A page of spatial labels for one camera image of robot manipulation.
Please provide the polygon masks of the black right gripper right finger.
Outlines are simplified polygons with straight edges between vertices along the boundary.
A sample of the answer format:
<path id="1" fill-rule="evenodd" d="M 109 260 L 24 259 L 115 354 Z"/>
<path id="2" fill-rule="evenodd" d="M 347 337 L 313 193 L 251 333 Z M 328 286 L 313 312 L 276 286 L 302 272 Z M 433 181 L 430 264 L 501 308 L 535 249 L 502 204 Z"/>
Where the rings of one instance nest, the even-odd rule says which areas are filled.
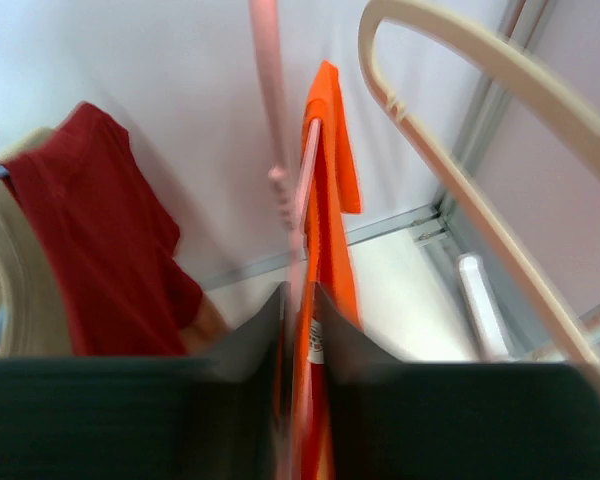
<path id="1" fill-rule="evenodd" d="M 564 363 L 405 362 L 316 290 L 339 479 L 600 479 L 600 400 Z"/>

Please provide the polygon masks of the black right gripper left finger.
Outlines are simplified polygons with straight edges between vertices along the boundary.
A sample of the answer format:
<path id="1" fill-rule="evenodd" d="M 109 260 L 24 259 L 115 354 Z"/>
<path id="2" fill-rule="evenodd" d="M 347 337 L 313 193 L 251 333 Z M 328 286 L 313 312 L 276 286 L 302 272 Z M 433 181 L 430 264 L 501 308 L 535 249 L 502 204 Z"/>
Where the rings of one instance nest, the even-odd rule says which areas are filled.
<path id="1" fill-rule="evenodd" d="M 285 290 L 194 357 L 0 360 L 0 479 L 271 479 Z"/>

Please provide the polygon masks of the dark red t-shirt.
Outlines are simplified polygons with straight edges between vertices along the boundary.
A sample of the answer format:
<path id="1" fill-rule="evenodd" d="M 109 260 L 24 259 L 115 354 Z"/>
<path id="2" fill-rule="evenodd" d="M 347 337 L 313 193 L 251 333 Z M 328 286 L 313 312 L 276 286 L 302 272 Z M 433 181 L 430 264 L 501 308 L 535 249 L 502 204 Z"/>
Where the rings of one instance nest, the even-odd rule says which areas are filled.
<path id="1" fill-rule="evenodd" d="M 128 131 L 83 102 L 6 168 L 59 286 L 74 353 L 186 355 L 179 332 L 203 293 L 174 259 L 179 227 L 139 170 Z"/>

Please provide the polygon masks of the pink wire hanger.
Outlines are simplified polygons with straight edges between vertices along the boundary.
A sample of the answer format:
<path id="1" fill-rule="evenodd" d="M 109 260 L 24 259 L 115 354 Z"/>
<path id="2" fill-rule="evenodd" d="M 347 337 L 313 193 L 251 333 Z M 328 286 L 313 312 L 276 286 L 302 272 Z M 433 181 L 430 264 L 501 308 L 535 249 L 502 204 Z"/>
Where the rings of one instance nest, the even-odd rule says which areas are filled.
<path id="1" fill-rule="evenodd" d="M 328 479 L 333 474 L 329 418 L 323 398 L 322 326 L 315 318 L 315 267 L 306 252 L 305 217 L 313 193 L 322 123 L 314 118 L 302 134 L 302 156 L 292 156 L 284 95 L 278 8 L 274 1 L 250 4 L 257 70 L 274 151 L 268 177 L 288 230 L 289 265 L 279 392 L 284 416 L 281 476 Z"/>

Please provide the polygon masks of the orange t-shirt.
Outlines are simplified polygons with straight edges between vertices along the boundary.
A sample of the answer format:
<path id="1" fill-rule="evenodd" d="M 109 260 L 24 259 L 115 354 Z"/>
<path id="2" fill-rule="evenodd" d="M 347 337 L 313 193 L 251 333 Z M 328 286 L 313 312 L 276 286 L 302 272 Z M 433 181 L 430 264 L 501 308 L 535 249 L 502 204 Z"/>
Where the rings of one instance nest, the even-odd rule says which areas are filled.
<path id="1" fill-rule="evenodd" d="M 361 324 L 355 275 L 343 217 L 358 215 L 362 202 L 350 146 L 339 71 L 323 61 L 309 90 L 302 145 L 309 145 L 310 124 L 317 120 L 313 176 L 303 223 L 306 279 L 299 309 L 294 352 L 292 464 L 296 479 L 332 479 L 330 423 L 327 412 L 320 324 L 314 291 L 323 287 L 355 326 Z"/>

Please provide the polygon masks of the beige plastic hanger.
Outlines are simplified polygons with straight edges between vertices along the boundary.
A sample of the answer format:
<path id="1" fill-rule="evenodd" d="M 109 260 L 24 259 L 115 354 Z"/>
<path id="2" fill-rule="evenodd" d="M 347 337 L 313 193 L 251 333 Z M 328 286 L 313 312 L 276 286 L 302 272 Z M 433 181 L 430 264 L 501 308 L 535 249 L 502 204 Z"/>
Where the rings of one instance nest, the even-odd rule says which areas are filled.
<path id="1" fill-rule="evenodd" d="M 384 77 L 377 32 L 415 31 L 491 81 L 466 141 L 445 148 Z M 600 397 L 600 1 L 543 1 L 530 38 L 427 1 L 372 1 L 359 25 L 368 90 L 454 200 L 524 357 L 563 359 Z"/>

